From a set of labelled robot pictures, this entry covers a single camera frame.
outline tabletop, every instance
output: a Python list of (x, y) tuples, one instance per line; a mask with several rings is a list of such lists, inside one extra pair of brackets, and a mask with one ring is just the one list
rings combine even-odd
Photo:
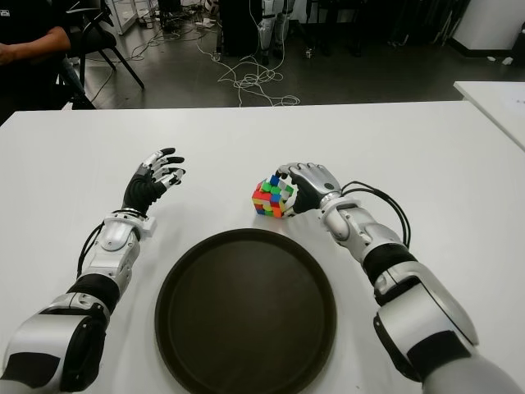
[[(16, 328), (75, 280), (78, 254), (151, 152), (176, 146), (188, 171), (148, 212), (157, 218), (112, 316), (90, 393), (185, 393), (162, 363), (153, 315), (177, 259), (218, 232), (263, 228), (319, 262), (337, 305), (337, 334), (307, 394), (418, 392), (372, 328), (372, 288), (315, 211), (257, 216), (251, 194), (282, 163), (322, 163), (340, 180), (390, 194), (409, 216), (411, 252), (469, 312), (480, 351), (525, 388), (525, 155), (471, 103), (296, 108), (18, 112), (0, 128), (0, 352)], [(360, 197), (400, 231), (390, 207)]]
[(525, 150), (525, 82), (459, 81), (454, 87)]

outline gray floor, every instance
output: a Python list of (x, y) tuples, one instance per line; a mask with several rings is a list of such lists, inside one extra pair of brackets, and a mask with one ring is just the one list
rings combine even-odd
[[(133, 48), (148, 42), (156, 30), (134, 26), (120, 37), (118, 48), (125, 57)], [(237, 107), (238, 92), (232, 83), (217, 83), (227, 69), (202, 54), (197, 44), (212, 52), (216, 35), (209, 32), (201, 39), (197, 30), (180, 39), (150, 47), (144, 60), (130, 62), (146, 85), (143, 91), (122, 65), (94, 101), (97, 108), (202, 108)], [(286, 58), (279, 68), (282, 81), (263, 85), (271, 96), (292, 94), (302, 105), (341, 103), (387, 103), (408, 101), (458, 100), (453, 88), (456, 80), (525, 81), (525, 70), (489, 62), (486, 58), (466, 58), (445, 46), (406, 46), (392, 48), (386, 44), (369, 44), (361, 58), (351, 57), (343, 43), (333, 44), (333, 55), (315, 53), (304, 57), (305, 45), (299, 36), (286, 42)], [(234, 66), (238, 58), (226, 58)], [(271, 67), (277, 60), (271, 60)], [(256, 66), (238, 70), (240, 79)], [(107, 79), (111, 69), (104, 62), (88, 61), (86, 89), (93, 97)], [(258, 96), (241, 93), (243, 106), (267, 106)]]

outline person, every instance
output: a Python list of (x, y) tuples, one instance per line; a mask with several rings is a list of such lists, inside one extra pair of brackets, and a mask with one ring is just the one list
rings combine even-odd
[(15, 111), (53, 108), (57, 64), (70, 47), (47, 0), (0, 0), (0, 125)]

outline round tray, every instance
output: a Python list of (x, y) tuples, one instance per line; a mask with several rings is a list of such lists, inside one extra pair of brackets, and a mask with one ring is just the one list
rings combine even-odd
[(330, 283), (299, 244), (243, 229), (200, 242), (171, 269), (157, 299), (157, 344), (193, 394), (295, 394), (330, 354)]

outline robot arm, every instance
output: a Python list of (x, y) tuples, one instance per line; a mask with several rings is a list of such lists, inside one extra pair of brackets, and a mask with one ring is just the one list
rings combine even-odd
[(98, 376), (110, 316), (130, 283), (139, 242), (155, 229), (155, 218), (146, 216), (148, 208), (180, 184), (185, 173), (168, 167), (184, 161), (169, 157), (174, 152), (163, 149), (144, 160), (131, 178), (122, 208), (99, 227), (93, 258), (84, 270), (89, 248), (83, 250), (75, 284), (15, 332), (5, 354), (1, 394), (79, 392)]
[(321, 209), (334, 240), (361, 264), (380, 308), (373, 325), (395, 367), (432, 394), (523, 392), (476, 350), (476, 329), (432, 272), (409, 253), (390, 228), (359, 202), (343, 196), (323, 166), (291, 163), (277, 175), (299, 187), (288, 215)]

